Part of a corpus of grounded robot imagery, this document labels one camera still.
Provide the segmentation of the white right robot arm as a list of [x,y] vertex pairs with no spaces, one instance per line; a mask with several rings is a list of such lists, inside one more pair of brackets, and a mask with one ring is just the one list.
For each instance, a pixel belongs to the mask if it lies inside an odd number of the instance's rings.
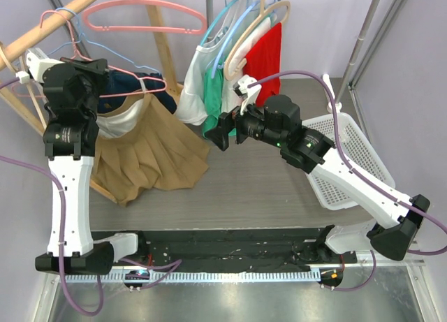
[[205,136],[225,151],[231,131],[238,144],[253,138],[279,148],[287,164],[331,183],[372,216],[363,224],[329,226],[315,246],[319,260],[329,263],[348,251],[373,249],[401,261],[409,252],[429,200],[396,191],[346,158],[330,138],[302,124],[300,108],[289,97],[272,96],[263,110],[243,102],[222,113]]

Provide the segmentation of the blue plastic hanger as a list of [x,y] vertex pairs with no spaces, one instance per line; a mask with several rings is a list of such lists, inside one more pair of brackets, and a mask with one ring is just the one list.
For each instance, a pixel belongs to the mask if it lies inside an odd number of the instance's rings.
[[217,67],[224,67],[224,60],[230,49],[259,15],[260,2],[261,0],[239,0],[224,15],[222,27],[218,30],[216,36],[202,46],[217,47],[206,65],[206,70],[212,68],[212,74],[214,74]]

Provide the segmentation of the beige plastic hanger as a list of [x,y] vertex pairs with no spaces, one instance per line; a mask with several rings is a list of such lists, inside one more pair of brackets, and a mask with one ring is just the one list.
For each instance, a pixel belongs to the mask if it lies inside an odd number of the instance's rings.
[[267,33],[270,28],[275,25],[277,19],[275,13],[282,8],[285,8],[284,16],[280,23],[286,24],[291,11],[291,3],[289,1],[274,1],[271,5],[267,5],[267,0],[259,0],[255,6],[249,6],[243,14],[239,17],[235,26],[230,30],[229,36],[223,43],[223,50],[226,50],[231,38],[234,37],[236,30],[240,25],[247,23],[247,18],[252,14],[252,10],[258,9],[258,15],[252,20],[249,26],[242,32],[237,42],[234,43],[231,51],[228,53],[225,62],[223,63],[223,76],[227,81],[232,81],[242,74],[242,69],[247,63],[246,55],[249,49],[252,48],[261,38]]

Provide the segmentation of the light blue wire hanger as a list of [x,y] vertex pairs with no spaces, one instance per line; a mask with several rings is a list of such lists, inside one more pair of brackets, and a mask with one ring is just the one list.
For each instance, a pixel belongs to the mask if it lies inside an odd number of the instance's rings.
[[124,61],[127,61],[132,65],[132,67],[137,68],[138,70],[145,70],[145,71],[151,71],[149,75],[137,75],[137,78],[155,78],[156,75],[160,75],[161,73],[156,70],[155,68],[152,68],[147,65],[138,65],[133,60],[121,55],[120,53],[110,49],[109,47],[102,45],[100,43],[91,41],[88,39],[87,35],[83,31],[83,26],[80,24],[80,16],[73,10],[70,10],[68,8],[57,8],[55,10],[47,10],[41,14],[40,22],[38,27],[41,29],[43,27],[43,20],[45,19],[45,16],[48,14],[52,15],[59,15],[63,18],[63,24],[66,25],[68,28],[68,35],[70,36],[70,41],[63,43],[59,47],[57,47],[55,50],[51,51],[49,54],[47,54],[49,57],[52,57],[56,52],[60,51],[63,47],[71,46],[73,48],[73,56],[71,59],[83,59],[85,61],[90,61],[91,57],[87,56],[87,53],[81,52],[81,47],[83,43],[88,43],[90,45],[100,47],[101,49],[107,51],[109,54],[113,54],[116,57],[119,57],[120,59],[123,59]]

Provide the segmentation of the wooden rack rail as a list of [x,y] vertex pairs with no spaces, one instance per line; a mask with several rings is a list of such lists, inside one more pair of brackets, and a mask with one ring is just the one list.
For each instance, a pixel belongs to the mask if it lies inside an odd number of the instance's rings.
[[[97,0],[72,0],[66,4],[65,7],[76,13],[79,13],[89,7]],[[26,49],[35,46],[50,34],[62,27],[66,23],[66,19],[71,19],[72,14],[63,10],[61,13],[56,12],[51,14],[44,20],[38,16],[38,25],[30,29],[28,32],[20,36],[18,39],[7,45],[3,51],[8,61],[16,60]]]

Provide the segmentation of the wooden hanger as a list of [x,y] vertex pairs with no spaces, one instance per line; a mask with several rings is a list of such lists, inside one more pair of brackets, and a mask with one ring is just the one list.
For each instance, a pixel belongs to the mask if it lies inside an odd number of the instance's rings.
[[27,73],[28,71],[28,67],[25,64],[25,60],[24,60],[24,56],[20,56],[19,57],[19,61],[20,61],[20,70],[18,70],[16,67],[14,67],[8,60],[8,58],[6,57],[5,52],[3,51],[3,43],[1,43],[1,58],[4,61],[5,65],[7,66],[7,68],[11,71],[14,72],[14,74],[16,74],[17,79],[19,80],[19,83],[22,85],[25,85],[27,88],[27,91],[29,93],[29,96],[32,100],[32,103],[35,107],[35,110],[38,114],[38,117],[40,119],[40,122],[43,126],[43,129],[46,129],[47,127],[47,123],[45,121],[45,118],[43,116],[43,112],[41,110],[41,107],[39,106],[38,100],[33,92],[32,86],[31,86],[31,78],[30,75]]

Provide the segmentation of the white long sleeve shirt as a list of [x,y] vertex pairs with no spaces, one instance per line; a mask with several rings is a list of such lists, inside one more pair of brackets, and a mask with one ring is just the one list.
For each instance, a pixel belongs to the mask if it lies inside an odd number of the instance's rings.
[[[221,18],[211,33],[211,40],[222,27],[225,16]],[[206,65],[217,47],[197,46],[184,79],[183,89],[175,116],[185,124],[201,125],[206,117],[204,105],[204,76]]]

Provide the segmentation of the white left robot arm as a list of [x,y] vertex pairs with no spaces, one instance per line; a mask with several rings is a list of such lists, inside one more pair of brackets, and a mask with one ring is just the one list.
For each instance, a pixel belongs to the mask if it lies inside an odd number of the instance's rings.
[[42,74],[41,84],[49,120],[43,134],[51,176],[52,228],[47,251],[37,256],[40,272],[65,275],[106,275],[126,258],[142,265],[149,249],[136,232],[116,233],[95,241],[89,223],[90,177],[99,127],[100,96],[108,83],[105,59],[63,58]]

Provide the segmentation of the white plastic laundry basket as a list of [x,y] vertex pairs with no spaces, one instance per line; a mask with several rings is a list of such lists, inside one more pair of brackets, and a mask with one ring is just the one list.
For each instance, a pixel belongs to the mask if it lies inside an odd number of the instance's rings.
[[[352,116],[340,112],[337,114],[337,121],[339,141],[346,157],[352,159],[378,180],[394,188],[395,181],[392,175]],[[323,133],[331,140],[335,139],[333,116],[331,114],[306,119],[302,124]],[[337,211],[357,205],[356,202],[331,183],[314,175],[308,175],[307,179],[322,207]]]

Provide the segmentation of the red hanging shirt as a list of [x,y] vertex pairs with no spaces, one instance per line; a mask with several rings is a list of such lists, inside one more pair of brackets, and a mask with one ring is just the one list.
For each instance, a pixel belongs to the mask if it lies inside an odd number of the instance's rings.
[[[273,26],[247,53],[244,74],[257,80],[280,72],[282,23]],[[256,105],[263,106],[270,96],[279,94],[281,81],[279,78],[268,80],[261,85],[261,91],[256,99]]]

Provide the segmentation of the teal plastic hanger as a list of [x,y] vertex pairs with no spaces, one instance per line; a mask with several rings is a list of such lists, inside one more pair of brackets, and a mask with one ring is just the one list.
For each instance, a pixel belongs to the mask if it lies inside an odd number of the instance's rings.
[[230,10],[230,8],[239,0],[224,0],[223,9],[214,16],[214,0],[205,0],[205,17],[207,31],[204,33],[199,46],[203,46],[205,43],[211,40],[211,33],[214,31],[215,26],[219,23],[221,18]]

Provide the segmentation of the white hanging shirt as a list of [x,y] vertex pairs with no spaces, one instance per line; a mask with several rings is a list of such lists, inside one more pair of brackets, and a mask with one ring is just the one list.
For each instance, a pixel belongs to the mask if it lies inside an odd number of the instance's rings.
[[239,64],[247,58],[248,52],[253,46],[261,39],[261,37],[267,33],[271,28],[271,19],[265,18],[244,40],[243,44],[236,50],[235,56],[230,61],[229,71],[232,71],[235,77],[228,81],[223,80],[223,92],[221,97],[221,112],[229,112],[234,107],[241,104],[241,99],[233,91],[233,85],[244,75],[243,67]]

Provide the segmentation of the white rack foot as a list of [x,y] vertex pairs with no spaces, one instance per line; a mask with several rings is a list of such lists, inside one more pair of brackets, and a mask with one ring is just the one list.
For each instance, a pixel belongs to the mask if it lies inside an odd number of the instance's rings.
[[335,92],[334,89],[332,87],[332,83],[330,80],[330,76],[327,73],[324,73],[321,76],[322,81],[324,81],[325,85],[328,87],[330,93],[325,93],[326,98],[328,100],[328,104],[327,104],[327,110],[329,113],[332,113],[332,104],[331,104],[331,98],[335,98]]

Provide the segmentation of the green hanging shirt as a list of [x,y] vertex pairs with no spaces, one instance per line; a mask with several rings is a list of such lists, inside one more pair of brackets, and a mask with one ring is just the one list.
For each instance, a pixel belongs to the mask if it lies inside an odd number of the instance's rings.
[[221,97],[224,85],[224,72],[221,68],[212,77],[212,68],[208,68],[204,77],[204,105],[207,117],[202,125],[202,133],[208,139],[206,133],[217,126],[219,115],[221,114]]

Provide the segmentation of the blue denim skirt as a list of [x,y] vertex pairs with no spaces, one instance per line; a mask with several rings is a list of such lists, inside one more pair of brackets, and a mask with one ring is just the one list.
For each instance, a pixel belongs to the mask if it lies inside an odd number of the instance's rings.
[[[97,113],[105,114],[121,107],[127,97],[127,93],[141,90],[140,82],[137,78],[120,71],[112,70],[109,73],[108,83],[105,86],[103,94],[100,97],[97,106]],[[154,92],[159,102],[173,114],[177,109],[174,98],[166,91]]]

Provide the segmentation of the metal garment rack pole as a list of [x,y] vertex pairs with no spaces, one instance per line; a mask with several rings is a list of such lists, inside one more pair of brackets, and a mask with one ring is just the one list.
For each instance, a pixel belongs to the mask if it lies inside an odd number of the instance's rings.
[[337,112],[339,112],[342,109],[341,98],[342,98],[343,93],[346,89],[346,86],[349,82],[349,78],[351,77],[354,66],[356,65],[356,62],[358,60],[358,55],[360,54],[364,39],[365,39],[367,32],[370,28],[370,25],[372,23],[372,20],[374,18],[376,10],[379,6],[379,3],[380,3],[380,0],[371,0],[371,3],[367,10],[365,19],[363,20],[362,26],[361,26],[358,36],[356,38],[356,43],[353,47],[351,56],[349,57],[349,62],[346,65],[339,91],[337,92],[337,95],[335,97],[335,110]]

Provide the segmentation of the tan cloth garment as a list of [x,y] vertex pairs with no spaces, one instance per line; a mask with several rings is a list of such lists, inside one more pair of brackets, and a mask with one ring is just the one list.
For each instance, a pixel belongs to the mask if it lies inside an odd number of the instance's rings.
[[209,146],[153,94],[126,97],[96,123],[91,179],[122,206],[145,189],[192,188],[209,168]]

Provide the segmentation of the pink wire hanger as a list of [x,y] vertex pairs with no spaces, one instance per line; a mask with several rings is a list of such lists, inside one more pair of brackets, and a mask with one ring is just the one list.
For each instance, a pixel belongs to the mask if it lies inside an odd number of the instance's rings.
[[30,76],[37,82],[42,80],[42,74],[49,69],[50,66],[61,63],[63,61],[74,65],[78,70],[86,73],[89,77],[95,79],[101,85],[101,97],[113,98],[134,94],[147,93],[163,93],[167,88],[167,83],[160,73],[132,73],[121,68],[111,66],[105,59],[92,60],[84,56],[78,49],[78,44],[82,42],[85,36],[81,31],[75,35],[73,25],[64,12],[68,12],[78,21],[78,14],[67,8],[57,8],[55,10],[47,10],[41,14],[39,26],[43,26],[44,17],[48,13],[60,15],[68,27],[71,37],[71,45],[73,47],[73,57],[62,58],[61,60],[51,59],[48,55],[37,49],[34,54],[39,61],[30,61],[27,63]]

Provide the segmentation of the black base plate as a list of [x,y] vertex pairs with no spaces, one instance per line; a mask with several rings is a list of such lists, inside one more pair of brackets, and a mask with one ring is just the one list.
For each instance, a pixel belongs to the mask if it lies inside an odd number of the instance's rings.
[[323,228],[146,230],[138,232],[133,261],[162,266],[180,261],[180,272],[308,271],[312,265],[357,263],[323,246]]

